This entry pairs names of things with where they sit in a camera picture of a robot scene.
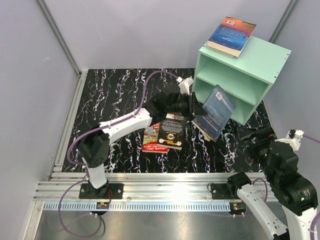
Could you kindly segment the black paperback book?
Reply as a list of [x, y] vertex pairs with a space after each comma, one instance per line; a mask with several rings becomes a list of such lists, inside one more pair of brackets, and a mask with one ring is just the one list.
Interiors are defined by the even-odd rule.
[[181, 150], [185, 139], [186, 120], [183, 116], [168, 113], [159, 125], [157, 145]]

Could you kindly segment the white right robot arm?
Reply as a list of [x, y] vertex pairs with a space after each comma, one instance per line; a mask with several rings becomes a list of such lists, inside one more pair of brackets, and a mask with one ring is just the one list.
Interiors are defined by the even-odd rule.
[[315, 240], [318, 194], [314, 185], [298, 172], [296, 151], [305, 137], [302, 130], [291, 129], [286, 137], [277, 138], [272, 127], [246, 129], [241, 139], [250, 157], [260, 164], [273, 195], [281, 204], [287, 224], [283, 224], [260, 199], [246, 173], [230, 176], [226, 192], [240, 198], [251, 210], [270, 240]]

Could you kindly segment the dark blue paperback book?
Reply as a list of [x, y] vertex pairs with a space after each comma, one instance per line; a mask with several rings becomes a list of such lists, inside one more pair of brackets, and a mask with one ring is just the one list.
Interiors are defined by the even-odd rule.
[[207, 114], [194, 118], [192, 123], [203, 134], [206, 141], [216, 142], [236, 109], [236, 105], [227, 93], [219, 85], [216, 85], [203, 103], [202, 108]]

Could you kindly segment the blue orange sunset book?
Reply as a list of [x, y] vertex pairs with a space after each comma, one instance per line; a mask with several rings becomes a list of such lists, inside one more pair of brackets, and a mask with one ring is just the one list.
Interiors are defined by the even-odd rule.
[[256, 24], [226, 16], [207, 43], [210, 47], [239, 57]]

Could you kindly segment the red treehouse book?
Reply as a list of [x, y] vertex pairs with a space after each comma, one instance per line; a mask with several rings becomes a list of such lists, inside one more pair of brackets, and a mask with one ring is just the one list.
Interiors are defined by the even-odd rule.
[[160, 123], [146, 127], [143, 135], [142, 152], [167, 154], [169, 149], [157, 144]]

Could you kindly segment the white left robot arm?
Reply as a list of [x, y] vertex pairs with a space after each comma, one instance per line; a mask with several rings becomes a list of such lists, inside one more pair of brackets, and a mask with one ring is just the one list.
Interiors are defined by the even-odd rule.
[[161, 91], [137, 110], [100, 123], [99, 126], [80, 137], [76, 149], [86, 167], [87, 180], [81, 184], [79, 197], [81, 199], [111, 198], [110, 182], [104, 170], [110, 145], [125, 135], [163, 121], [168, 113], [181, 114], [189, 121], [207, 114], [194, 92]]

